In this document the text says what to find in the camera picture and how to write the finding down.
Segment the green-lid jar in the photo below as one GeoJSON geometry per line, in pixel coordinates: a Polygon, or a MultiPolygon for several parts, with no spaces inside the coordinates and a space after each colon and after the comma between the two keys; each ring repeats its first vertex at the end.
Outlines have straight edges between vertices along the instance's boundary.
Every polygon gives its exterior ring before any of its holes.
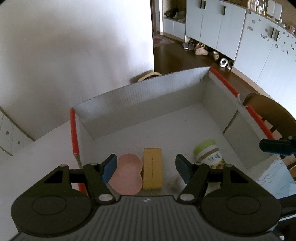
{"type": "Polygon", "coordinates": [[[223,169],[226,165],[215,140],[203,141],[195,147],[193,155],[197,163],[207,164],[212,169],[223,169]]]}

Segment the pink heart dish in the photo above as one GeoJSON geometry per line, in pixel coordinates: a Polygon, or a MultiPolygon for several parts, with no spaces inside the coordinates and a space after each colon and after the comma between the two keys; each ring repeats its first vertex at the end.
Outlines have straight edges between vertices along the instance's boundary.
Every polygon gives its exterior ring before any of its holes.
{"type": "Polygon", "coordinates": [[[136,195],[142,189],[142,160],[135,154],[124,154],[117,159],[117,168],[109,185],[121,195],[136,195]]]}

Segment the yellow small box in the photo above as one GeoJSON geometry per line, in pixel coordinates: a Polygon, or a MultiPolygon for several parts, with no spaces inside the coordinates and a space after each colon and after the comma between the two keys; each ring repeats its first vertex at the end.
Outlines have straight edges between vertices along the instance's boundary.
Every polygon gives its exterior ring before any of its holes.
{"type": "Polygon", "coordinates": [[[144,190],[163,188],[163,159],[161,148],[144,149],[142,188],[144,190]]]}

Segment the dark wooden chair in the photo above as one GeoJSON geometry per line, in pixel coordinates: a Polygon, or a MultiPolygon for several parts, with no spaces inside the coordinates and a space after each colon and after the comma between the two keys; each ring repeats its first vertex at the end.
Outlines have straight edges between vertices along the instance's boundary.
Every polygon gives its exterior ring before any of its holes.
{"type": "Polygon", "coordinates": [[[275,140],[286,140],[295,136],[295,118],[273,99],[250,93],[243,105],[260,123],[265,124],[268,134],[275,140]]]}

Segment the red cardboard box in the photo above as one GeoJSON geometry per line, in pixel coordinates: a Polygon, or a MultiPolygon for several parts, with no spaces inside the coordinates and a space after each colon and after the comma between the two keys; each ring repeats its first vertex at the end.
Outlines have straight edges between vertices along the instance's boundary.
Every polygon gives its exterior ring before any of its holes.
{"type": "Polygon", "coordinates": [[[110,154],[143,157],[160,148],[163,186],[146,195],[177,195],[184,183],[175,169],[182,154],[213,139],[225,162],[257,180],[271,154],[259,142],[267,131],[242,105],[239,92],[215,69],[196,68],[127,85],[71,108],[71,142],[79,167],[110,154]]]}

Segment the white drawer cabinet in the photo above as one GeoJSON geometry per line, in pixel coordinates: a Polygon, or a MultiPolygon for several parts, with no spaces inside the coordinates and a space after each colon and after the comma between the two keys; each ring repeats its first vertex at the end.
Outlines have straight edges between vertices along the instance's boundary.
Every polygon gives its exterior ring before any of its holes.
{"type": "Polygon", "coordinates": [[[34,140],[26,134],[1,108],[1,163],[8,160],[34,140]]]}

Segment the pink white sneaker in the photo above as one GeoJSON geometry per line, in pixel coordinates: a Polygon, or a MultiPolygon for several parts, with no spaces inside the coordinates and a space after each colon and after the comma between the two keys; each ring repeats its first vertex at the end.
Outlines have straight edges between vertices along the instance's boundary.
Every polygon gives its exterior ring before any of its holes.
{"type": "Polygon", "coordinates": [[[195,55],[208,55],[208,54],[209,52],[203,43],[199,42],[196,44],[195,55]]]}

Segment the red door mat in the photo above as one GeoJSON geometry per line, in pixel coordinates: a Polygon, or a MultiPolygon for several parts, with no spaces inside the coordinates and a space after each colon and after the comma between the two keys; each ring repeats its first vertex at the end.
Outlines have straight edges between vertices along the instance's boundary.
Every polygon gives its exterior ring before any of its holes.
{"type": "Polygon", "coordinates": [[[161,46],[175,42],[174,40],[167,38],[164,35],[155,34],[155,33],[152,34],[152,40],[153,40],[153,48],[161,47],[161,46]]]}

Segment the white wall cabinet unit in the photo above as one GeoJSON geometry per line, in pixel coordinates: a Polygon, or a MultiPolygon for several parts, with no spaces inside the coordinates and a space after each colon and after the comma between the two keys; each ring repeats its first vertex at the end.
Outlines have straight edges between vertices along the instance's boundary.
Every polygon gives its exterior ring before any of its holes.
{"type": "Polygon", "coordinates": [[[231,71],[295,113],[295,35],[228,1],[163,1],[160,30],[228,58],[231,71]]]}

